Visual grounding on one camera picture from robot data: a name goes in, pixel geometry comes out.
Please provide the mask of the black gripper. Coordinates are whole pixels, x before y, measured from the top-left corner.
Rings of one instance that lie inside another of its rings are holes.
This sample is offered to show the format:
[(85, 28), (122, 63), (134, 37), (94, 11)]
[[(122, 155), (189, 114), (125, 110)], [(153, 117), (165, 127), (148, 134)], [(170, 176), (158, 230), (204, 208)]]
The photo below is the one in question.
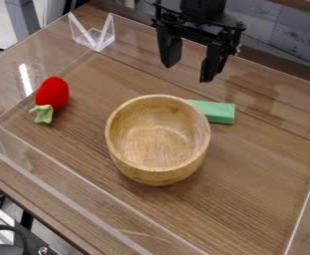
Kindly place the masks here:
[(245, 24), (225, 12), (226, 0), (156, 0), (154, 26), (162, 64), (181, 60), (182, 38), (208, 45), (200, 81), (208, 83), (222, 72), (228, 54), (236, 55)]

